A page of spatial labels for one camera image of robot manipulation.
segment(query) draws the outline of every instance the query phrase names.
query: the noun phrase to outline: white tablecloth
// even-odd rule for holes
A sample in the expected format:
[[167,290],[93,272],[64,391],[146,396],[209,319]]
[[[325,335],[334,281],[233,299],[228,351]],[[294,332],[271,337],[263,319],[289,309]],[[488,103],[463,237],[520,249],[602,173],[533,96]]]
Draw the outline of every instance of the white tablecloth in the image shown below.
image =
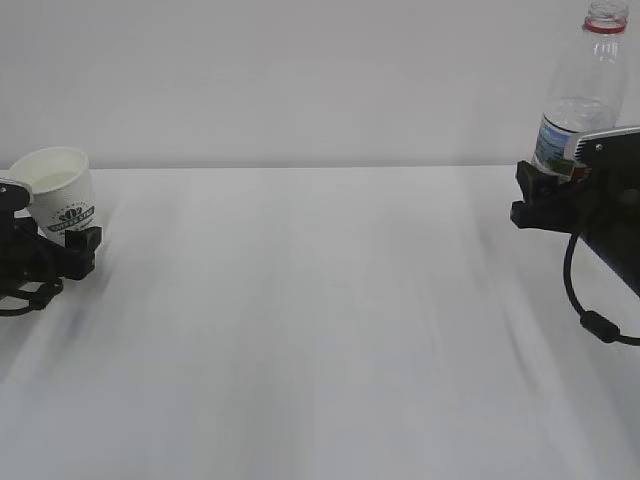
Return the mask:
[[0,322],[0,477],[637,479],[640,356],[581,329],[513,174],[96,171],[98,270]]

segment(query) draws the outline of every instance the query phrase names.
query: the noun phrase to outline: cup logo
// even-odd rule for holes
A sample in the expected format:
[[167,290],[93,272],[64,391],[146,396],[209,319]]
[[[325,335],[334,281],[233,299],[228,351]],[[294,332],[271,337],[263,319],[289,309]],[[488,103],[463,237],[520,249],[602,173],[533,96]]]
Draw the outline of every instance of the cup logo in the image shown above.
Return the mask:
[[84,222],[83,225],[77,227],[78,230],[83,230],[93,221],[93,214],[96,210],[95,206],[87,207],[86,205],[78,204],[69,205],[54,215],[53,220],[59,223],[47,225],[47,230],[50,232],[62,232]]

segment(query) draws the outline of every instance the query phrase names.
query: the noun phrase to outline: bottle label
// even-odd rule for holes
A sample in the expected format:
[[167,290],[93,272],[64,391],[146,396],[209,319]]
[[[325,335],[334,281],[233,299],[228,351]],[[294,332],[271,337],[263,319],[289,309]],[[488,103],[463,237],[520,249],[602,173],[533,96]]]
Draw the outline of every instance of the bottle label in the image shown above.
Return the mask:
[[538,142],[536,143],[536,159],[547,170],[563,177],[571,178],[574,169],[583,167],[576,162],[564,158],[564,147],[569,137],[575,132],[554,125],[545,116],[540,123]]

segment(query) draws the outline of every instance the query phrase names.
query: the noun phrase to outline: white paper cup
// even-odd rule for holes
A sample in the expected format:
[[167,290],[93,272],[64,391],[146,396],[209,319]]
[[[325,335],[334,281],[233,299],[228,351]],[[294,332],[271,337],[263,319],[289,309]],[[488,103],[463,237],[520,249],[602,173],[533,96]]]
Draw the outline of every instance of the white paper cup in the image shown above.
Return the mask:
[[27,183],[27,209],[50,240],[64,246],[65,230],[97,226],[95,195],[87,155],[76,148],[47,148],[18,160],[9,178]]

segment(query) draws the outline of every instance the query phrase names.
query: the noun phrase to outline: water bottle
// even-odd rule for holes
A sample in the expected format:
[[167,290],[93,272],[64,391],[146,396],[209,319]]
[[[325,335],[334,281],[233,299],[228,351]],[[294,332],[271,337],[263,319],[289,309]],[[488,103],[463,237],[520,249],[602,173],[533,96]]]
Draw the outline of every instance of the water bottle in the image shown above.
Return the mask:
[[594,1],[580,37],[556,68],[533,164],[561,182],[588,174],[584,165],[564,158],[571,134],[614,127],[620,116],[627,85],[622,37],[628,15],[625,2]]

